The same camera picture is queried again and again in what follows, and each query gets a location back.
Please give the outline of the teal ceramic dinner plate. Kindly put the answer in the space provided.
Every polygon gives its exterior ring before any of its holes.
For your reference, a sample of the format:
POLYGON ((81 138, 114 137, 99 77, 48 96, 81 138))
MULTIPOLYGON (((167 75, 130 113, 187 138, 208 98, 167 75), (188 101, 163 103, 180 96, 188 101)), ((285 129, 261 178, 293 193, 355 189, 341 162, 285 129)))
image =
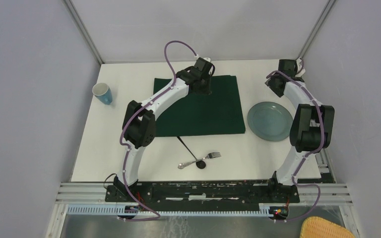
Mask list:
POLYGON ((247 122, 250 130, 259 138, 278 142, 289 137, 293 117, 278 103, 260 102, 250 108, 247 122))

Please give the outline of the dark green cloth placemat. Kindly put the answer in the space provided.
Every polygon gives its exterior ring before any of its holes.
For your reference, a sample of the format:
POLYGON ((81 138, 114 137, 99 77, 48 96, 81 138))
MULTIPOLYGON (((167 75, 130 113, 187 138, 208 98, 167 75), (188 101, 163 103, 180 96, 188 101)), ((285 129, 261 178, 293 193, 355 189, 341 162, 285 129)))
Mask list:
POLYGON ((189 93, 156 120, 157 137, 243 134, 246 131, 237 78, 214 76, 209 95, 189 93))

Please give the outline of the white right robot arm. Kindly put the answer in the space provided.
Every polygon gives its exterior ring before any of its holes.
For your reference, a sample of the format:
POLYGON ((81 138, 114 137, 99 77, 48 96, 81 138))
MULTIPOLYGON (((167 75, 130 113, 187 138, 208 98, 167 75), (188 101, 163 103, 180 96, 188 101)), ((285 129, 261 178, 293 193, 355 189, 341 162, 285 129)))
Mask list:
POLYGON ((335 109, 321 103, 307 89, 302 79, 305 72, 301 58, 281 59, 278 69, 266 77, 267 87, 278 97, 287 97, 296 109, 289 133, 290 152, 268 181, 266 194, 272 202, 280 202, 287 193, 295 193, 297 176, 304 163, 331 142, 335 109))

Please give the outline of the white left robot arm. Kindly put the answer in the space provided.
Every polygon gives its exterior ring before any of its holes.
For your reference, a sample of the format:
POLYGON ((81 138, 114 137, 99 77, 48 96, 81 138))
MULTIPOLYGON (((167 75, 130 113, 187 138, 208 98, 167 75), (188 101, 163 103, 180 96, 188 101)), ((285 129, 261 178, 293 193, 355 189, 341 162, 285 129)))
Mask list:
POLYGON ((115 177, 117 195, 126 202, 136 195, 133 184, 138 181, 138 169, 146 147, 156 135, 156 121, 176 101, 189 93, 208 95, 215 66, 207 58, 198 57, 193 66, 173 74, 173 79, 142 102, 129 102, 124 118, 120 144, 126 146, 122 169, 115 177))

